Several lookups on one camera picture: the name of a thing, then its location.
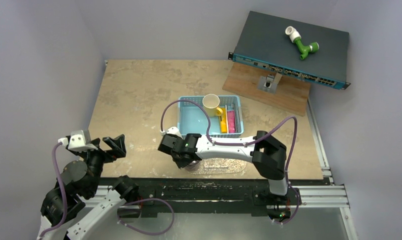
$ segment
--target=marble countertop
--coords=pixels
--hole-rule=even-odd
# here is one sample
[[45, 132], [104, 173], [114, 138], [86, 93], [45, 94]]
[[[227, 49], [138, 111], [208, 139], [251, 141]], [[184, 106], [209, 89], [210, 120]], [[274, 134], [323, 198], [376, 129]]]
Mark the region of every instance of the marble countertop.
[[[178, 169], [171, 156], [157, 150], [161, 141], [160, 118], [164, 108], [180, 96], [233, 95], [222, 90], [232, 67], [229, 60], [109, 60], [89, 125], [91, 137], [125, 134], [127, 156], [104, 165], [103, 177], [150, 178], [262, 178], [255, 167], [240, 160], [201, 161], [199, 170]], [[245, 131], [271, 130], [291, 113], [240, 97]], [[289, 178], [323, 179], [307, 116], [297, 116], [298, 136], [289, 166]], [[177, 105], [169, 108], [164, 128], [177, 124]], [[289, 151], [293, 122], [274, 137]], [[102, 149], [109, 149], [101, 143]]]

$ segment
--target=green pipe fitting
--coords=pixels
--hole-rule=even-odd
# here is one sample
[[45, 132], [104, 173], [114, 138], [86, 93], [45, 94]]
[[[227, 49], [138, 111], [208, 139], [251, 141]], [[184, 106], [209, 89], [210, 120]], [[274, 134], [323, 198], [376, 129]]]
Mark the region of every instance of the green pipe fitting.
[[312, 42], [304, 46], [301, 42], [301, 35], [294, 27], [287, 27], [285, 33], [289, 36], [291, 41], [298, 46], [299, 52], [301, 53], [301, 60], [304, 60], [308, 56], [308, 53], [315, 53], [319, 50], [319, 44], [317, 42]]

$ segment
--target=white pipe fitting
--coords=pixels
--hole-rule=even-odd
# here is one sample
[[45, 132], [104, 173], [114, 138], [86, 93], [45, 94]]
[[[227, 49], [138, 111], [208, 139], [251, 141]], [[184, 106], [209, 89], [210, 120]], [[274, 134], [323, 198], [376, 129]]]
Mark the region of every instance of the white pipe fitting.
[[285, 30], [285, 33], [286, 33], [286, 35], [289, 36], [289, 38], [291, 39], [292, 42], [295, 40], [295, 38], [300, 38], [301, 37], [299, 32], [296, 31], [296, 29], [293, 26], [287, 27], [286, 30]]

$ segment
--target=metal bracket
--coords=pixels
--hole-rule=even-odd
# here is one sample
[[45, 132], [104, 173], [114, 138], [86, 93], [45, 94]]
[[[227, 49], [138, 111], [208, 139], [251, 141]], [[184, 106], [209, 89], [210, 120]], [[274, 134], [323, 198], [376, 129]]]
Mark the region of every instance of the metal bracket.
[[[139, 195], [142, 197], [142, 199], [151, 199], [151, 198], [158, 197], [155, 195], [155, 189], [152, 187], [140, 188], [138, 192], [139, 192]], [[144, 205], [154, 205], [154, 201], [146, 201], [143, 204]]]
[[261, 76], [260, 80], [258, 81], [257, 89], [275, 94], [277, 91], [277, 84], [279, 84], [282, 75], [277, 73], [276, 76], [268, 75], [268, 76]]
[[347, 82], [341, 89], [345, 90], [347, 89], [351, 84], [349, 82]]
[[273, 206], [273, 205], [281, 205], [285, 206], [287, 203], [288, 198], [291, 200], [291, 202], [296, 203], [296, 196], [293, 190], [288, 191], [287, 198], [284, 196], [279, 196], [279, 195], [273, 195], [270, 193], [270, 188], [266, 187], [255, 187], [252, 190], [252, 199], [253, 199], [253, 204], [257, 206], [263, 206], [263, 205], [268, 205], [268, 206]]
[[344, 221], [345, 229], [349, 240], [358, 240], [358, 234], [354, 226], [354, 221], [351, 216], [351, 211], [348, 207], [341, 207], [342, 220]]

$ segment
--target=cable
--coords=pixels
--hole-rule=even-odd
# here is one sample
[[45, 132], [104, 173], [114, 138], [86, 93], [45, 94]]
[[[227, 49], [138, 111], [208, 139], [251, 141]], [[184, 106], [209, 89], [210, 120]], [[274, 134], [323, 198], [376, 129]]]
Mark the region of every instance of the cable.
[[298, 212], [299, 205], [301, 204], [301, 203], [300, 203], [300, 198], [299, 198], [299, 193], [292, 187], [291, 182], [289, 181], [289, 177], [288, 177], [289, 163], [290, 163], [290, 161], [291, 161], [293, 149], [294, 149], [294, 147], [295, 147], [296, 134], [297, 134], [297, 131], [298, 131], [298, 120], [296, 119], [296, 117], [295, 117], [295, 116], [289, 116], [289, 117], [283, 119], [283, 121], [281, 121], [279, 124], [277, 124], [277, 126], [275, 126], [275, 127], [274, 127], [271, 131], [269, 131], [267, 134], [265, 134], [264, 136], [260, 137], [259, 139], [256, 139], [256, 140], [254, 140], [254, 141], [251, 141], [251, 142], [245, 142], [245, 143], [225, 143], [225, 142], [216, 142], [216, 141], [213, 141], [213, 140], [211, 139], [210, 134], [209, 134], [210, 127], [211, 127], [211, 121], [210, 121], [210, 118], [208, 117], [207, 112], [205, 112], [205, 110], [203, 109], [203, 107], [201, 107], [199, 104], [197, 104], [196, 102], [191, 101], [191, 100], [179, 99], [179, 100], [176, 100], [176, 101], [172, 101], [169, 105], [167, 105], [167, 106], [165, 107], [165, 109], [164, 109], [164, 111], [163, 111], [163, 113], [162, 113], [162, 115], [161, 115], [161, 123], [160, 123], [161, 131], [162, 131], [162, 132], [164, 131], [164, 128], [163, 128], [163, 121], [164, 121], [164, 116], [165, 116], [166, 111], [168, 110], [168, 108], [169, 108], [170, 106], [172, 106], [173, 104], [178, 103], [178, 102], [192, 103], [192, 104], [196, 105], [199, 109], [202, 110], [202, 112], [204, 113], [205, 117], [206, 117], [207, 120], [208, 120], [208, 127], [207, 127], [207, 132], [206, 132], [206, 137], [207, 137], [208, 141], [210, 141], [212, 144], [221, 145], [221, 146], [248, 146], [248, 145], [252, 145], [252, 144], [259, 143], [259, 142], [261, 142], [262, 140], [264, 140], [264, 139], [268, 138], [269, 136], [271, 136], [271, 134], [273, 134], [275, 131], [277, 131], [277, 130], [278, 130], [283, 124], [285, 124], [289, 119], [293, 119], [293, 120], [294, 120], [294, 134], [293, 134], [293, 139], [292, 139], [291, 150], [289, 151], [288, 160], [286, 161], [286, 165], [285, 165], [285, 177], [286, 177], [286, 181], [287, 181], [288, 187], [289, 187], [290, 189], [292, 189], [292, 190], [295, 192], [295, 197], [296, 197], [296, 199], [297, 199], [297, 204], [296, 204], [295, 211], [294, 211], [294, 213], [291, 215], [291, 217], [290, 217], [287, 221], [281, 222], [281, 224], [287, 224], [288, 222], [290, 222], [290, 221], [293, 219], [293, 217], [296, 215], [296, 213]]
[[65, 195], [64, 183], [62, 182], [61, 174], [59, 173], [58, 163], [56, 161], [56, 154], [55, 154], [56, 149], [61, 145], [62, 143], [59, 142], [54, 146], [54, 148], [52, 149], [51, 156], [52, 156], [52, 164], [54, 165], [54, 170], [56, 174], [56, 179], [58, 181], [59, 189], [61, 191], [62, 207], [63, 207], [62, 218], [57, 225], [43, 230], [39, 235], [39, 239], [42, 239], [47, 232], [59, 228], [65, 222], [65, 218], [67, 216], [67, 196]]
[[120, 224], [122, 224], [122, 225], [124, 225], [124, 226], [126, 226], [126, 227], [128, 227], [128, 228], [130, 228], [132, 230], [135, 230], [135, 231], [137, 231], [137, 232], [139, 232], [141, 234], [150, 235], [150, 236], [161, 235], [161, 234], [164, 234], [165, 232], [167, 232], [168, 230], [170, 230], [171, 226], [173, 226], [173, 223], [174, 223], [174, 210], [173, 210], [173, 208], [171, 207], [171, 205], [168, 202], [166, 202], [166, 201], [164, 201], [162, 199], [159, 199], [159, 198], [147, 198], [147, 199], [142, 199], [142, 200], [138, 200], [138, 201], [128, 202], [125, 205], [133, 205], [133, 204], [143, 203], [143, 202], [146, 202], [146, 201], [159, 201], [159, 202], [162, 202], [162, 203], [166, 204], [167, 207], [171, 210], [171, 217], [172, 217], [171, 223], [166, 229], [164, 229], [162, 231], [159, 231], [159, 232], [143, 231], [143, 230], [140, 230], [138, 228], [135, 228], [134, 226], [131, 226], [131, 225], [123, 222], [123, 220], [121, 220], [120, 216], [117, 214], [118, 223], [120, 223]]

